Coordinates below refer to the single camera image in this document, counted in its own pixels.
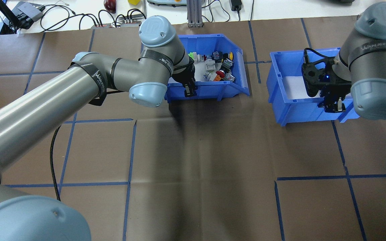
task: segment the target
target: grid line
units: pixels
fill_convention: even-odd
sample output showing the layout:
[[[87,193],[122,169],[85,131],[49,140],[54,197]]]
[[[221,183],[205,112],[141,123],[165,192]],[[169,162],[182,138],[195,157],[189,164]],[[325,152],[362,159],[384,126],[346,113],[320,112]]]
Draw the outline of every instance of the grid line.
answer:
[[[334,131],[334,137],[336,138],[337,147],[339,148],[340,158],[342,159],[343,168],[345,169],[346,181],[348,182],[349,192],[351,193],[352,204],[354,205],[355,214],[357,215],[358,225],[360,227],[363,241],[367,241],[366,232],[363,227],[363,221],[361,220],[360,210],[358,209],[357,198],[355,197],[354,188],[352,187],[351,178],[347,166],[345,166],[345,156],[343,155],[342,146],[340,144],[339,135],[337,134],[337,128],[334,124],[334,120],[331,121],[331,125]]]
[[[279,229],[281,232],[281,240],[285,241],[285,235],[284,235],[284,226],[282,223],[282,213],[281,213],[281,204],[279,201],[279,193],[278,193],[278,185],[276,182],[275,183],[275,199],[276,199],[276,209],[278,212],[278,219],[279,219]]]
[[[126,241],[127,217],[128,217],[128,214],[129,214],[129,201],[130,201],[130,183],[132,181],[133,154],[135,152],[135,139],[136,139],[136,122],[133,125],[132,147],[130,149],[129,178],[128,178],[128,183],[127,183],[126,204],[125,204],[125,207],[124,207],[123,241]]]
[[[311,40],[309,39],[308,30],[306,30],[305,21],[303,20],[303,18],[301,18],[300,21],[302,21],[303,30],[305,31],[306,40],[308,41],[308,45],[310,48],[312,48]]]
[[[75,120],[76,119],[77,119],[77,113],[74,114],[74,121],[72,122],[72,125],[71,125],[71,132],[69,133],[68,146],[66,147],[65,160],[63,161],[62,174],[60,175],[60,181],[59,181],[59,184],[61,185],[61,187],[59,189],[59,195],[62,192],[63,178],[65,177],[66,164],[68,163],[69,150],[71,149],[72,136],[74,135],[74,128],[75,128]]]
[[[43,37],[41,38],[41,43],[40,43],[40,46],[38,47],[38,51],[37,51],[37,54],[35,56],[34,64],[32,65],[32,70],[29,73],[28,82],[26,83],[26,87],[25,87],[25,91],[23,92],[23,95],[26,95],[26,93],[28,93],[28,88],[29,88],[29,83],[31,82],[32,73],[34,72],[35,66],[37,65],[38,56],[40,55],[41,48],[43,47],[45,37],[46,37],[46,33],[43,33]]]
[[[127,185],[127,181],[117,181],[117,182],[85,182],[85,183],[62,183],[58,186],[116,186],[116,185]],[[8,187],[53,187],[52,183],[43,183],[43,184],[8,184],[5,185]]]
[[[12,74],[0,74],[0,76],[61,74],[61,73],[63,73],[63,72],[65,72],[65,70],[62,70],[62,71],[35,72],[35,73],[12,73]]]
[[[256,62],[257,79],[259,80],[259,84],[261,84],[262,80],[260,78],[259,64],[257,63],[258,59],[257,59],[256,41],[254,40],[254,33],[253,33],[253,27],[251,26],[251,21],[248,21],[248,27],[250,28],[251,41],[253,44],[254,60]]]

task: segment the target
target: black cable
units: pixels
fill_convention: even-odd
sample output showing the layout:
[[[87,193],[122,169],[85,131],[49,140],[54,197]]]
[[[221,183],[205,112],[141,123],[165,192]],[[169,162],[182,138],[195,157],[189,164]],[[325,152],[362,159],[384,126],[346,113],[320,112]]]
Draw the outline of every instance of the black cable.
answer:
[[[305,48],[305,50],[303,51],[303,53],[304,53],[305,55],[308,54],[308,53],[307,53],[307,50],[313,52],[314,54],[316,54],[316,55],[318,55],[318,56],[320,56],[320,57],[323,57],[323,58],[329,58],[328,56],[322,55],[322,54],[318,53],[315,49],[311,49],[311,48]]]
[[[213,3],[216,2],[216,1],[219,1],[219,0],[214,0],[214,1],[212,1],[210,4],[208,4],[208,5],[206,5],[206,6],[203,6],[202,8],[204,9],[204,8],[206,8],[206,7],[209,7],[209,6],[211,6],[211,4],[213,4]]]
[[[93,21],[94,26],[97,26],[95,20],[94,20],[92,17],[90,17],[89,15],[90,15],[90,14],[84,14],[84,15],[80,18],[80,22],[78,23],[78,30],[81,30],[81,20],[83,20],[84,17],[89,17],[89,18],[91,18],[92,21]]]
[[[69,7],[67,7],[67,6],[63,6],[63,5],[56,5],[56,4],[49,4],[49,5],[47,5],[47,6],[52,6],[51,8],[49,8],[46,12],[44,12],[43,13],[43,16],[41,17],[41,19],[40,19],[40,26],[41,26],[41,28],[44,30],[44,31],[55,31],[55,30],[58,30],[58,29],[61,29],[63,26],[65,26],[67,23],[68,23],[68,19],[69,19],[69,17],[71,16],[70,15],[70,13],[69,13],[69,11],[71,11],[74,15],[75,15],[75,12],[72,10],[72,9],[70,9]],[[49,27],[49,28],[44,28],[43,27],[43,19],[44,19],[44,17],[46,16],[46,14],[50,11],[50,10],[52,10],[53,8],[57,8],[57,7],[60,7],[60,8],[62,8],[62,9],[64,9],[67,13],[68,13],[68,18],[66,18],[66,19],[64,19],[64,21],[66,21],[65,23],[63,23],[63,25],[62,26],[60,26],[60,27],[58,27],[57,29],[51,29],[52,27],[54,27],[54,26],[51,26],[51,27]]]
[[[209,13],[211,14],[211,22],[214,22],[214,15],[212,14],[211,6],[208,7]]]
[[[55,134],[52,137],[52,143],[50,144],[50,171],[52,171],[53,186],[55,187],[56,198],[60,201],[58,183],[56,182],[55,166],[53,165],[53,148],[55,147],[56,136],[61,126],[55,130]]]
[[[121,91],[121,90],[108,91],[108,92],[107,92],[107,95],[109,95],[109,94],[115,94],[115,93],[122,93],[122,92],[124,92],[124,91]]]
[[[253,10],[254,10],[254,0],[253,0],[253,4],[251,5],[251,17],[250,17],[250,21],[253,20]]]
[[[96,24],[99,25],[99,19],[95,16],[95,14],[91,14],[91,13],[86,13],[86,15],[91,15],[95,18],[96,20]]]
[[[205,17],[204,15],[202,15],[202,17],[205,18],[208,22],[211,23],[211,21],[207,17]]]
[[[107,10],[101,9],[98,12],[98,19],[99,19],[99,23],[101,24],[101,26],[102,26],[101,12],[107,12],[111,16],[111,18],[113,19],[113,23],[115,22],[115,19],[110,12],[108,12]]]
[[[227,15],[229,16],[229,18],[228,18],[225,22],[230,21],[230,14],[222,7],[221,1],[220,1],[220,0],[214,0],[214,1],[218,1],[218,2],[220,3],[221,9],[222,9],[225,13],[227,13]]]
[[[141,13],[142,16],[144,17],[144,19],[147,19],[146,15],[145,15],[141,10],[139,10],[139,9],[133,9],[133,11],[130,12],[130,19],[132,19],[132,14],[133,14],[134,12],[139,12],[139,13]]]
[[[54,24],[53,26],[51,26],[51,27],[49,27],[49,28],[47,28],[47,29],[43,28],[44,30],[41,31],[41,32],[58,30],[58,29],[62,28],[63,26],[65,26],[65,24],[68,22],[67,20],[69,20],[69,19],[71,19],[71,18],[74,18],[74,17],[77,17],[77,16],[83,16],[83,15],[84,15],[84,14],[81,13],[81,14],[76,14],[76,15],[74,15],[74,16],[65,18],[65,19],[59,21],[58,23]],[[51,28],[53,28],[54,26],[57,26],[58,24],[62,23],[63,21],[66,21],[66,22],[65,22],[62,26],[60,26],[60,27],[58,27],[58,28],[56,28],[56,29],[51,29]]]

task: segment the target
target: black power cord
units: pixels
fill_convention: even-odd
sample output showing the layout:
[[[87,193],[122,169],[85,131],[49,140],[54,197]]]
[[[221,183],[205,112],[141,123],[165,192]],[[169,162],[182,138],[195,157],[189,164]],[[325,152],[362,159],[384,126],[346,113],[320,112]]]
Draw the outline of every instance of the black power cord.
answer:
[[[223,8],[222,6],[222,3],[220,0],[213,0],[212,2],[210,2],[208,5],[205,5],[203,6],[202,8],[206,8],[206,7],[209,7],[209,10],[211,12],[211,4],[215,3],[215,2],[219,2],[220,6],[221,6],[221,9],[229,16],[229,18],[225,21],[225,22],[228,22],[230,21],[230,14]]]
[[[52,137],[52,143],[50,144],[50,170],[52,171],[52,179],[53,179],[53,186],[55,187],[55,193],[56,198],[58,201],[60,201],[60,195],[59,195],[59,189],[58,189],[58,183],[56,182],[56,175],[55,175],[55,167],[53,165],[53,148],[55,147],[55,140],[56,136],[58,135],[59,129],[61,126],[59,126]]]

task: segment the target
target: electrical component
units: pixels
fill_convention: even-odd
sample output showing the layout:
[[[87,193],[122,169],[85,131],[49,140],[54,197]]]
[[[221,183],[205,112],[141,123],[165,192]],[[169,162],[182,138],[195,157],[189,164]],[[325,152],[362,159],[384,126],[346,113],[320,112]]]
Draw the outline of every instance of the electrical component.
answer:
[[[230,0],[230,9],[233,12],[240,11],[242,9],[242,0]]]
[[[178,7],[187,5],[187,0],[147,0],[147,2],[156,6],[167,5]]]

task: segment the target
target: blue storage bin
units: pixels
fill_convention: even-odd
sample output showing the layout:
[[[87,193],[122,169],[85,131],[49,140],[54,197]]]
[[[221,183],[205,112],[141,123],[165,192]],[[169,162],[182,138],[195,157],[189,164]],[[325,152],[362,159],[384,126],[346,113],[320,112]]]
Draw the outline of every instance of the blue storage bin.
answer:
[[[199,82],[204,73],[196,73],[197,96],[184,97],[185,88],[180,83],[169,83],[165,99],[170,103],[173,100],[184,99],[217,99],[231,98],[239,93],[250,95],[248,89],[247,75],[245,74],[244,58],[242,49],[230,41],[223,34],[203,34],[203,35],[179,35],[187,53],[197,52],[201,55],[210,55],[214,51],[223,53],[232,52],[234,65],[232,75],[236,78],[231,81],[207,81]]]
[[[320,49],[318,52],[326,56],[336,56],[339,49]],[[308,56],[311,62],[321,59],[321,57],[313,53],[308,53]],[[289,98],[287,87],[284,86],[283,81],[284,78],[287,79],[287,76],[300,76],[299,81],[301,81],[302,90],[306,93],[303,79],[301,78],[303,50],[271,52],[271,59],[272,67],[266,84],[269,92],[269,103],[272,103],[276,122],[281,124],[281,126],[293,122],[330,121],[336,119],[343,123],[347,119],[359,117],[354,111],[351,95],[346,96],[343,101],[346,107],[346,111],[343,113],[326,113],[324,108],[317,107],[317,104],[322,102],[324,98]],[[320,65],[317,65],[317,68],[324,67],[324,64]]]

